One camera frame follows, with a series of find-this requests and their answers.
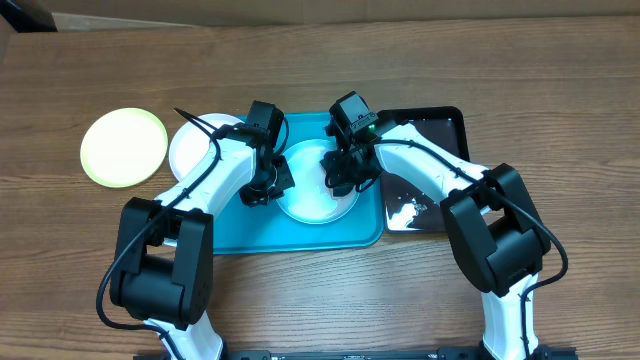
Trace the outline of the light blue plate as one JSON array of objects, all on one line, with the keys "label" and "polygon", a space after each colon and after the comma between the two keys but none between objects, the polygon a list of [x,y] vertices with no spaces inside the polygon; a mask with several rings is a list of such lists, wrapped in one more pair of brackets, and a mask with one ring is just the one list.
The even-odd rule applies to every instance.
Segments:
[{"label": "light blue plate", "polygon": [[358,193],[352,189],[346,196],[334,197],[325,186],[326,172],[320,161],[336,145],[329,140],[310,139],[289,147],[284,156],[295,185],[277,199],[289,217],[311,225],[333,222],[346,215],[356,204]]}]

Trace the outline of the white plate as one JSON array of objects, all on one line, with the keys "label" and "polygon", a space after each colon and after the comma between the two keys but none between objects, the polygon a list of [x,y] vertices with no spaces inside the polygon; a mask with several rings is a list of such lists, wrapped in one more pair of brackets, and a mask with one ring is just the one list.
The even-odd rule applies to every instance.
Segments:
[{"label": "white plate", "polygon": [[[235,125],[242,120],[223,113],[209,113],[199,116],[209,133],[224,124]],[[176,132],[169,146],[169,165],[177,181],[181,181],[206,155],[209,137],[190,122],[183,124]]]}]

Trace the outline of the yellow-green plate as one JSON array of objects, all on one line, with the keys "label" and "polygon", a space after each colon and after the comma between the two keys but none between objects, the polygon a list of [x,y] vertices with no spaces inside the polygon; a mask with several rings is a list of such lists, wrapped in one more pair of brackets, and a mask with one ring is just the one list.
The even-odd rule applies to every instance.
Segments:
[{"label": "yellow-green plate", "polygon": [[80,147],[81,166],[99,185],[125,188],[144,182],[164,162],[168,135],[160,119],[140,108],[120,108],[97,119]]}]

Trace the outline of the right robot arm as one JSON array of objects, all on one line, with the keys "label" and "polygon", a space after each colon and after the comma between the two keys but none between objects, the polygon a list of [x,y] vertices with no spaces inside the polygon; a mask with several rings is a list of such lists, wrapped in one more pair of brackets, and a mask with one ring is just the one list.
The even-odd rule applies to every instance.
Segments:
[{"label": "right robot arm", "polygon": [[542,258],[554,241],[520,174],[464,160],[424,137],[408,121],[368,120],[326,129],[337,150],[322,161],[326,183],[359,189],[378,174],[417,187],[441,211],[454,259],[481,293],[484,351],[493,359],[531,359],[539,341],[533,293],[543,286]]}]

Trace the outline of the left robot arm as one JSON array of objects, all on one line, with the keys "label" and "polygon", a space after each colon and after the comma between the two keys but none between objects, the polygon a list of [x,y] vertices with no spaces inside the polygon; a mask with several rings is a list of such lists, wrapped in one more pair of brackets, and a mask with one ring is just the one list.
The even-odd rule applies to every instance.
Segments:
[{"label": "left robot arm", "polygon": [[220,359],[209,320],[214,220],[234,197],[266,205],[294,181],[278,146],[282,123],[246,120],[211,132],[208,153],[170,190],[124,206],[114,260],[96,294],[100,320],[155,333],[167,359]]}]

